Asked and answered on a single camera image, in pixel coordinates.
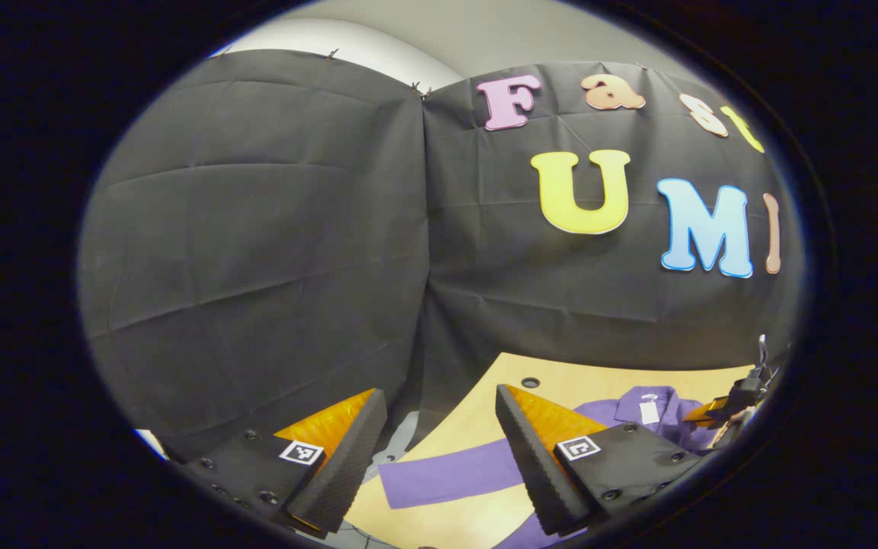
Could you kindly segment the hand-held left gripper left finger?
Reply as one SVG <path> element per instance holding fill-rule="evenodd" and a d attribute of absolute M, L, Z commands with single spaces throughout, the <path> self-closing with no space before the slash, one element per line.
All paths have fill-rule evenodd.
<path fill-rule="evenodd" d="M 323 539 L 341 527 L 386 424 L 370 388 L 276 432 L 251 428 L 182 465 L 259 520 Z"/>

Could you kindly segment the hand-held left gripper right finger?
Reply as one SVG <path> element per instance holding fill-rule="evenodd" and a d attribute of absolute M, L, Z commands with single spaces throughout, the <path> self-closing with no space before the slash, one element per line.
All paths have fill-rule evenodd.
<path fill-rule="evenodd" d="M 497 386 L 495 414 L 548 535 L 627 513 L 701 460 L 638 422 L 603 426 L 509 384 Z"/>

